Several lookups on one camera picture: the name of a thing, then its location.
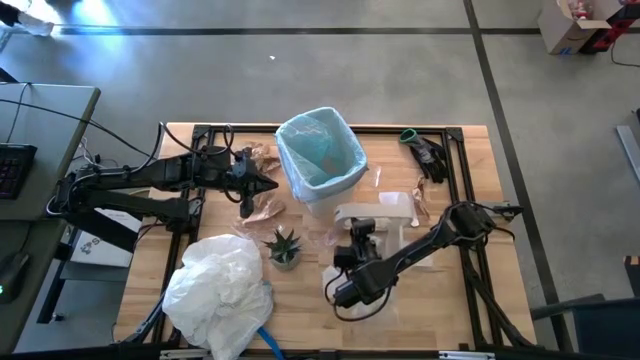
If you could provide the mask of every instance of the gray desk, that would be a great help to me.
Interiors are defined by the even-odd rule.
[[[0,99],[17,101],[22,87],[0,85]],[[99,96],[100,91],[94,87],[32,85],[25,91],[23,102],[88,120]],[[7,138],[15,111],[16,105],[0,103],[0,142]],[[20,110],[11,142],[37,146],[38,152],[20,199],[0,206],[0,257],[18,250],[26,241],[31,263],[20,296],[10,304],[0,305],[0,354],[13,351],[63,235],[63,221],[42,219],[41,215],[55,182],[65,175],[85,129],[86,124],[73,119],[26,107]]]

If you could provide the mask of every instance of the white plastic bag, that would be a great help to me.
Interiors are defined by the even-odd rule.
[[[220,235],[192,244],[171,276],[162,310],[187,341],[216,360],[236,359],[273,309],[255,243]]]
[[[276,131],[276,144],[293,197],[307,204],[353,187],[367,171],[367,155],[334,108],[285,122]]]

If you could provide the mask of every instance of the concrete floor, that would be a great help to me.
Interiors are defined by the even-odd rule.
[[[33,0],[30,11],[78,29],[469,27],[463,0],[49,4]],[[540,9],[538,0],[473,5],[481,28],[536,27]],[[616,66],[608,54],[549,56],[539,35],[482,39],[560,299],[632,296],[622,257],[640,254],[640,223],[632,218],[640,213],[640,187],[613,129],[638,130],[631,110],[640,106],[640,69]],[[618,60],[640,62],[639,40],[625,35]],[[20,81],[101,88],[95,119],[147,149],[158,121],[282,122],[324,105],[351,123],[486,125],[505,197],[517,199],[471,35],[13,34],[0,63]],[[93,152],[120,163],[142,160],[94,130],[87,132]],[[514,230],[529,303],[542,305],[521,220]],[[123,286],[69,286],[59,306],[69,319],[54,325],[31,319],[17,351],[107,344]],[[109,301],[79,296],[99,291]],[[91,336],[78,335],[88,328]],[[536,331],[542,344],[555,346],[548,324],[536,323]]]

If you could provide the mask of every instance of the wooden table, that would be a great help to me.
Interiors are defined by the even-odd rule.
[[[189,143],[194,124],[170,124],[171,131],[183,142]],[[484,126],[463,126],[469,168],[478,201],[502,201],[502,190]],[[416,185],[420,171],[408,148],[398,143],[396,136],[360,135],[371,168],[381,167],[379,185],[374,186],[372,176],[360,181],[354,201],[378,203],[382,191],[410,192]],[[273,134],[236,134],[234,149],[247,142],[272,145],[277,151]],[[183,150],[166,135],[161,157],[173,156]],[[457,153],[453,152],[458,189],[462,186]],[[275,190],[285,202],[284,213],[276,217],[279,224],[294,228],[302,235],[302,262],[289,273],[277,271],[267,259],[267,251],[259,245],[263,256],[263,277],[273,285],[274,310],[266,328],[283,349],[340,349],[340,350],[451,350],[460,343],[473,344],[469,310],[463,285],[458,249],[454,246],[432,255],[431,267],[415,266],[400,276],[395,296],[384,312],[361,323],[344,323],[334,317],[322,293],[322,271],[332,263],[332,249],[320,245],[326,223],[311,217],[306,206],[296,202],[290,193],[284,173],[275,170],[270,176],[280,184]],[[167,198],[177,194],[152,191],[151,197]],[[431,220],[420,217],[420,227],[406,228],[405,238],[416,239],[435,224],[445,207],[450,204],[447,183],[429,182],[426,191]],[[236,204],[223,194],[207,191],[200,238],[234,233],[230,228],[238,219]],[[140,241],[135,251],[129,279],[122,299],[116,339],[131,334],[146,317],[161,292],[165,260],[171,235],[163,228],[155,228]],[[346,231],[341,242],[348,243]],[[496,299],[511,321],[530,341],[535,342],[529,306],[520,276],[520,268],[512,240],[499,232],[490,236],[487,246],[489,268]],[[487,339],[490,330],[484,305],[480,306],[482,328]],[[170,333],[167,321],[163,336]],[[255,338],[249,349],[267,349]]]

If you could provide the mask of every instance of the blue trash bag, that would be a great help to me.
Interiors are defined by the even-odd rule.
[[[276,131],[280,162],[293,192],[315,203],[354,186],[367,171],[367,155],[334,108],[300,114]]]

